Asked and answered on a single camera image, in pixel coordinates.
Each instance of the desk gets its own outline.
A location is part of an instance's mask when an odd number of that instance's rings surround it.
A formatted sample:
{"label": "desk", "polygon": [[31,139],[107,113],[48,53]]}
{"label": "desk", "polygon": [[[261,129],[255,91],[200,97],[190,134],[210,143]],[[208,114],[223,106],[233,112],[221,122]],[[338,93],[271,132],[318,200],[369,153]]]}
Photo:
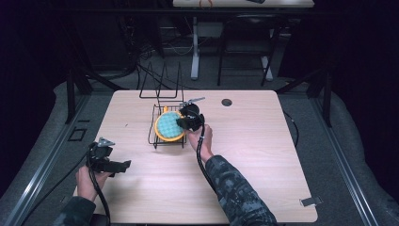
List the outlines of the desk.
{"label": "desk", "polygon": [[[299,202],[311,193],[277,94],[269,90],[184,92],[186,101],[198,97],[205,97],[197,105],[214,129],[214,153],[225,156],[246,176],[278,222],[316,221],[315,208]],[[224,106],[223,99],[232,100],[232,105]],[[140,99],[139,91],[117,91],[99,129],[97,140],[105,137],[116,143],[112,161],[132,160],[126,173],[108,179],[104,186],[112,221],[228,223],[189,143],[156,150],[149,143],[155,104],[156,99]],[[96,204],[96,213],[103,214],[101,202]]]}
{"label": "desk", "polygon": [[[201,5],[205,8],[211,6],[207,0],[202,0]],[[312,0],[266,0],[262,4],[247,0],[212,0],[214,8],[312,8]],[[200,6],[200,0],[173,0],[174,7]]]}
{"label": "desk", "polygon": [[[211,0],[212,8],[312,8],[312,0],[271,0],[264,1],[262,4],[250,2],[247,0]],[[173,6],[177,8],[198,8],[200,0],[173,0]],[[211,3],[201,1],[201,6],[210,8]],[[191,66],[191,79],[197,80],[199,77],[200,50],[198,48],[198,23],[197,18],[193,19],[193,62]],[[262,64],[267,65],[267,58],[262,58]],[[267,80],[273,80],[271,71],[267,72]]]}

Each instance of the cable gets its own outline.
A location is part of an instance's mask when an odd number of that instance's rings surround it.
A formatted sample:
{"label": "cable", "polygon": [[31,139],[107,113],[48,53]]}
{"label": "cable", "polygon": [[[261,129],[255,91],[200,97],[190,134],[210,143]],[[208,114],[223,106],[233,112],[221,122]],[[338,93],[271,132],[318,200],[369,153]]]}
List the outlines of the cable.
{"label": "cable", "polygon": [[190,46],[190,48],[189,48],[186,52],[184,52],[184,53],[179,53],[179,52],[176,50],[177,47],[173,46],[172,44],[168,44],[168,45],[171,47],[171,49],[173,50],[173,52],[175,52],[175,54],[180,55],[180,56],[189,54],[189,53],[191,52],[191,50],[194,48],[194,45],[192,44],[192,45]]}
{"label": "cable", "polygon": [[188,27],[188,29],[190,30],[190,32],[191,32],[191,35],[193,35],[193,30],[191,29],[191,25],[190,25],[190,23],[187,21],[187,18],[186,17],[184,17],[184,20],[185,20],[185,23],[187,24],[187,27]]}
{"label": "cable", "polygon": [[212,188],[212,190],[213,190],[214,192],[216,192],[215,186],[214,186],[214,184],[212,183],[212,180],[211,180],[211,178],[209,177],[208,173],[206,172],[205,167],[204,167],[203,164],[202,164],[202,160],[200,159],[200,148],[202,147],[202,141],[203,141],[203,139],[204,139],[204,134],[205,134],[205,121],[200,117],[200,115],[199,115],[197,112],[192,111],[192,110],[188,110],[188,109],[187,109],[187,111],[188,111],[188,112],[191,112],[191,113],[194,113],[194,114],[195,114],[197,117],[199,117],[199,119],[201,120],[202,130],[201,130],[201,132],[200,132],[199,145],[197,146],[197,150],[196,150],[196,153],[197,153],[197,162],[199,163],[199,168],[200,168],[200,170],[202,171],[202,174],[203,174],[203,176],[205,177],[206,181],[208,182],[209,186]]}
{"label": "cable", "polygon": [[41,203],[50,195],[50,193],[52,193],[58,186],[59,184],[61,184],[70,174],[71,172],[73,172],[77,166],[79,166],[79,164],[82,162],[82,160],[85,158],[87,154],[85,153],[80,159],[79,161],[73,166],[72,169],[70,169],[67,174],[61,178],[61,180],[59,180],[39,201],[38,203],[36,203],[36,205],[29,211],[29,213],[26,215],[26,217],[24,218],[24,221],[21,223],[21,225],[24,225],[26,223],[26,221],[29,219],[29,217],[33,214],[33,212],[35,212],[35,210],[39,207],[39,205],[41,205]]}
{"label": "cable", "polygon": [[90,176],[91,182],[93,183],[94,189],[97,191],[97,194],[100,197],[101,203],[103,204],[103,207],[105,210],[106,217],[108,219],[106,224],[111,225],[111,214],[109,212],[108,203],[106,202],[105,196],[104,196],[103,192],[101,191],[99,184],[97,183],[96,175],[94,173],[94,170],[91,167],[92,164],[90,164],[90,161],[89,161],[88,152],[86,153],[86,162],[87,162],[88,174]]}
{"label": "cable", "polygon": [[[145,67],[143,67],[143,66],[142,66],[141,64],[139,64],[139,63],[137,64],[137,67],[138,67],[139,69],[143,70],[145,73],[148,73],[153,79],[155,79],[158,83],[160,83],[160,85],[164,86],[164,87],[167,88],[167,89],[172,89],[172,88],[168,87],[167,85],[165,85],[164,83],[161,83],[158,79],[156,79],[156,78],[154,77],[154,74],[155,74],[156,76],[158,76],[158,77],[161,77],[161,75],[159,75],[158,73],[156,73],[156,72],[150,72],[148,69],[146,69]],[[186,89],[199,90],[199,89],[197,89],[197,88],[192,88],[192,87],[188,87],[188,86],[182,85],[181,83],[178,84],[178,83],[176,83],[175,81],[172,81],[171,79],[169,79],[168,77],[164,77],[164,79],[167,80],[168,82],[174,84],[174,85],[178,85],[178,86],[181,86],[181,87],[186,88]]]}
{"label": "cable", "polygon": [[296,131],[295,147],[296,147],[296,145],[298,144],[298,141],[299,141],[299,130],[298,130],[298,127],[296,126],[296,123],[295,123],[295,121],[293,120],[293,118],[292,118],[287,112],[285,112],[284,110],[282,110],[282,112],[284,112],[284,114],[285,114],[288,118],[290,118],[291,122],[293,123],[293,125],[294,125],[294,127],[295,127],[295,131]]}
{"label": "cable", "polygon": [[172,44],[172,43],[179,43],[183,40],[187,40],[187,42],[192,42],[192,38],[186,37],[186,36],[172,36],[172,39],[166,40],[165,42],[162,42],[162,44]]}
{"label": "cable", "polygon": [[100,76],[105,78],[106,80],[110,81],[110,80],[126,77],[127,75],[134,73],[135,69],[136,69],[136,66],[134,66],[134,68],[127,68],[127,69],[123,70],[123,72],[118,73],[118,74],[113,74],[113,75],[100,74]]}

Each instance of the blue sponge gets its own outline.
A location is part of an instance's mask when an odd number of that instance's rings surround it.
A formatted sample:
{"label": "blue sponge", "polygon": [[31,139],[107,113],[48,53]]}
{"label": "blue sponge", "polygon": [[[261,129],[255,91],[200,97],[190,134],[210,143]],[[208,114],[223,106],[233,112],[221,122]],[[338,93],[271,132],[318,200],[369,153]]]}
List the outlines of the blue sponge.
{"label": "blue sponge", "polygon": [[176,122],[180,117],[181,116],[178,113],[173,111],[164,113],[160,116],[156,129],[161,137],[174,138],[182,134],[184,130]]}

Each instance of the camouflage sleeve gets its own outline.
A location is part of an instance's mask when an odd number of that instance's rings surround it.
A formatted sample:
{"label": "camouflage sleeve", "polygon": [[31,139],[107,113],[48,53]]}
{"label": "camouflage sleeve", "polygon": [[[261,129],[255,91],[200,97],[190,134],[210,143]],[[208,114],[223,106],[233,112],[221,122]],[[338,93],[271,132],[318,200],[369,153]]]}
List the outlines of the camouflage sleeve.
{"label": "camouflage sleeve", "polygon": [[224,157],[211,157],[205,168],[231,226],[277,225],[276,218],[258,193]]}
{"label": "camouflage sleeve", "polygon": [[53,225],[89,225],[96,208],[94,202],[74,196],[62,209]]}

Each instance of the person's arm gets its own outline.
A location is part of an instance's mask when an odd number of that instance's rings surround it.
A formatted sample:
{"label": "person's arm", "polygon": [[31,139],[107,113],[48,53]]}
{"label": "person's arm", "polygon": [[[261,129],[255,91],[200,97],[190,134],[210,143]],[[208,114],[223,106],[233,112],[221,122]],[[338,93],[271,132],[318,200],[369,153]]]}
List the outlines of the person's arm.
{"label": "person's arm", "polygon": [[[106,178],[110,172],[95,172],[97,183],[100,189],[104,187]],[[53,225],[89,225],[91,216],[94,213],[97,191],[91,182],[88,174],[88,167],[84,166],[76,172],[77,195],[62,209]]]}
{"label": "person's arm", "polygon": [[[201,128],[186,131],[194,150],[197,149]],[[224,157],[212,153],[212,128],[205,125],[200,157],[215,187],[215,192],[231,225],[277,225],[275,216],[258,196],[238,169]]]}

